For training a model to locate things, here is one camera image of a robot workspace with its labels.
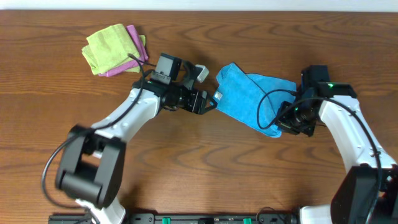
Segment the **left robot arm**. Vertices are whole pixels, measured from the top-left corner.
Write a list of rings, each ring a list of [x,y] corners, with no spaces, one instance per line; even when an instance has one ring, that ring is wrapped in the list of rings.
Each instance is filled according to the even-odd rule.
[[[183,62],[186,71],[175,82],[180,66],[158,62],[134,82],[125,101],[105,119],[89,128],[74,126],[62,146],[64,150],[55,186],[93,214],[93,223],[122,223],[126,209],[117,198],[121,186],[126,146],[134,135],[155,118],[161,109],[183,109],[205,114],[216,101],[195,82],[203,82],[209,71],[204,65]]]

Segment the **blue microfiber cloth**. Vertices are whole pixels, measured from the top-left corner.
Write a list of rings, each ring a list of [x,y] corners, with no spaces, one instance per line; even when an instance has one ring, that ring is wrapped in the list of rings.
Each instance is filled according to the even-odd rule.
[[[224,66],[217,74],[219,84],[213,98],[219,111],[246,124],[262,134],[279,138],[282,131],[276,125],[267,129],[284,101],[293,102],[296,83],[256,73],[244,73],[235,63]]]

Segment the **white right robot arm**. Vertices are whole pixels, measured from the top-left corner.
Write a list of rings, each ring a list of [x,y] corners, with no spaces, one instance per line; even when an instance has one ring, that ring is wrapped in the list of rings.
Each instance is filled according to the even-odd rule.
[[[321,121],[330,131],[346,171],[332,201],[299,210],[300,223],[397,223],[397,162],[367,124],[357,95],[346,83],[318,82],[290,91],[277,125],[311,136]]]

